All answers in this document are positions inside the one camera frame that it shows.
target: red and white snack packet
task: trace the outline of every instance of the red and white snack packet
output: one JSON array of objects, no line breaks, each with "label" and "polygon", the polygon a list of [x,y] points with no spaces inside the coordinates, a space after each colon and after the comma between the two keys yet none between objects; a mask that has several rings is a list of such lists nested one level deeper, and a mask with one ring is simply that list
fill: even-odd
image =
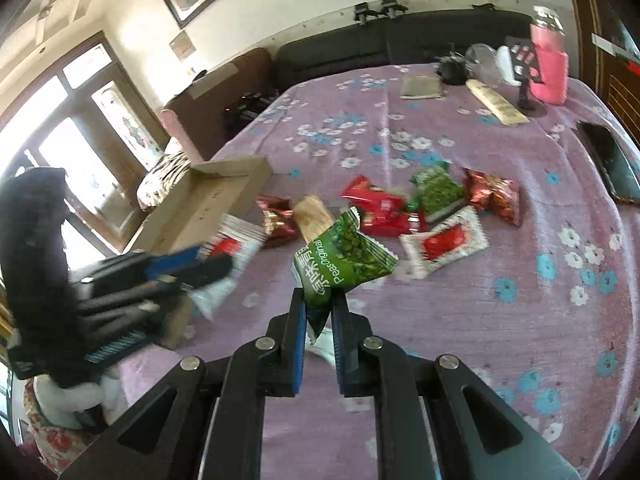
[{"label": "red and white snack packet", "polygon": [[234,268],[226,278],[190,292],[193,303],[204,317],[213,320],[216,310],[236,288],[236,280],[265,240],[266,235],[261,227],[235,216],[223,215],[218,232],[209,242],[202,245],[197,258],[206,260],[216,254],[230,254],[234,259]]},{"label": "red and white snack packet", "polygon": [[431,231],[401,235],[400,242],[418,279],[489,246],[472,206],[463,207]]}]

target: smartphone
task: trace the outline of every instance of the smartphone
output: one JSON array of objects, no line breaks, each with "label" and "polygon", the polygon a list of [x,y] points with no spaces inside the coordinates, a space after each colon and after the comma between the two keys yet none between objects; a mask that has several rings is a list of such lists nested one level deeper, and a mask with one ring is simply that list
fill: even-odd
[{"label": "smartphone", "polygon": [[580,122],[578,132],[613,200],[640,205],[638,178],[611,131],[602,124]]}]

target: floral fabric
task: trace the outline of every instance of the floral fabric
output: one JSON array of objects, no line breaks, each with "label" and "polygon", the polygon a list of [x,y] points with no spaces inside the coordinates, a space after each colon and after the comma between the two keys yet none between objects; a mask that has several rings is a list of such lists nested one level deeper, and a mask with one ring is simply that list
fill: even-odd
[{"label": "floral fabric", "polygon": [[[302,83],[215,158],[265,154],[275,173],[265,192],[293,203],[312,192],[337,209],[359,173],[387,189],[411,189],[412,174],[446,160],[459,180],[462,168],[516,180],[521,227],[481,214],[490,247],[425,280],[411,278],[402,247],[385,238],[401,258],[396,272],[348,298],[376,334],[408,352],[458,355],[585,478],[596,478],[640,412],[640,214],[607,195],[576,122],[607,125],[636,170],[640,153],[579,81],[569,81],[564,106],[547,105],[543,117],[511,127],[464,86],[447,87],[440,99],[400,99],[404,74],[433,71],[385,66]],[[500,92],[517,99],[517,88]],[[263,335],[288,309],[299,247],[258,254],[214,322],[194,318],[194,337],[179,354],[220,358]],[[129,400],[178,359],[151,348],[127,362]],[[262,477],[376,478],[370,403],[345,409],[333,371],[314,356],[304,374],[296,399],[267,401]]]},{"label": "floral fabric", "polygon": [[24,409],[42,463],[57,474],[62,473],[96,438],[84,431],[52,426],[40,412],[33,391],[33,379],[28,379],[24,385]]}]

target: green pea snack bag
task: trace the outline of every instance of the green pea snack bag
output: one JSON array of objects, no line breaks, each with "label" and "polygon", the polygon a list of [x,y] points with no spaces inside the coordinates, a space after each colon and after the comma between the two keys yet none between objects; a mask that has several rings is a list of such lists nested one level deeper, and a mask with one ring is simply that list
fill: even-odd
[{"label": "green pea snack bag", "polygon": [[411,177],[411,182],[418,189],[420,204],[427,215],[427,222],[433,221],[431,216],[462,199],[465,188],[451,179],[449,165],[439,162]]},{"label": "green pea snack bag", "polygon": [[331,313],[331,288],[351,290],[361,283],[391,274],[398,257],[360,232],[360,216],[351,207],[335,223],[296,251],[294,267],[305,291],[306,320],[312,340],[320,335]]}]

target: cardboard box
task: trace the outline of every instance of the cardboard box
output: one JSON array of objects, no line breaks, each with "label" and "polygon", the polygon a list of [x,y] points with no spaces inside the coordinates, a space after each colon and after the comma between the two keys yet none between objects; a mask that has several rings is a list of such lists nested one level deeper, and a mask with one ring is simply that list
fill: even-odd
[{"label": "cardboard box", "polygon": [[[242,218],[273,170],[265,156],[250,155],[194,164],[149,215],[127,246],[167,254],[206,242],[224,213]],[[167,323],[162,345],[175,348],[191,319],[193,305],[183,295]]]}]

